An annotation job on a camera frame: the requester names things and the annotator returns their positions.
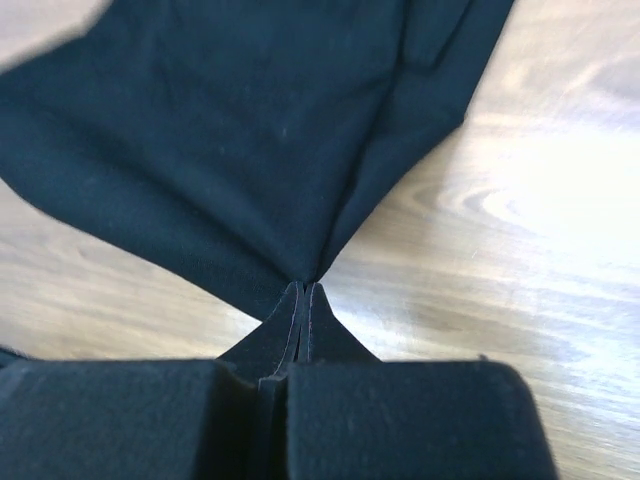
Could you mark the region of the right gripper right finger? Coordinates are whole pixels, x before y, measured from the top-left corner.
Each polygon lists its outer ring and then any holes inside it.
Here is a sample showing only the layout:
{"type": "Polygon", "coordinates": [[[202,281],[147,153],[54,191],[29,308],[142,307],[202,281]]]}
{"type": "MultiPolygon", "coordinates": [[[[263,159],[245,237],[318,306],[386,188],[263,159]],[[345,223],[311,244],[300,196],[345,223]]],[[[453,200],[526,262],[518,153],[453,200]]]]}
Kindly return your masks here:
{"type": "Polygon", "coordinates": [[[292,479],[554,479],[531,391],[485,358],[383,362],[334,316],[319,284],[287,392],[292,479]]]}

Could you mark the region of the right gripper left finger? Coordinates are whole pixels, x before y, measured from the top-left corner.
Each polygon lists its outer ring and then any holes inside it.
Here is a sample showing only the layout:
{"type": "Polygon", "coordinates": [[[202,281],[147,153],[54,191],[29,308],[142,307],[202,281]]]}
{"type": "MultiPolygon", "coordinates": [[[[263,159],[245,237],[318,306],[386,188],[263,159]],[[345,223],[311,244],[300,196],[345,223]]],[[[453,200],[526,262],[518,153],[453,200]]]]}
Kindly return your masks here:
{"type": "Polygon", "coordinates": [[[303,287],[217,359],[1,353],[5,479],[283,479],[303,287]]]}

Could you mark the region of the black floral t-shirt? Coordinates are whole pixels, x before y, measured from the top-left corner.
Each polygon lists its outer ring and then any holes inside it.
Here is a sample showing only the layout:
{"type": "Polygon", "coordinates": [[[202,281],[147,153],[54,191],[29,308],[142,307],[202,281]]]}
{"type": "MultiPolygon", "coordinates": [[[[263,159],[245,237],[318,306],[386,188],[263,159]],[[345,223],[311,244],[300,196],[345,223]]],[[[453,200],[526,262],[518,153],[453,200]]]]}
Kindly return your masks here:
{"type": "Polygon", "coordinates": [[[508,1],[115,1],[1,76],[1,177],[260,321],[278,361],[365,348],[320,279],[464,121],[508,1]]]}

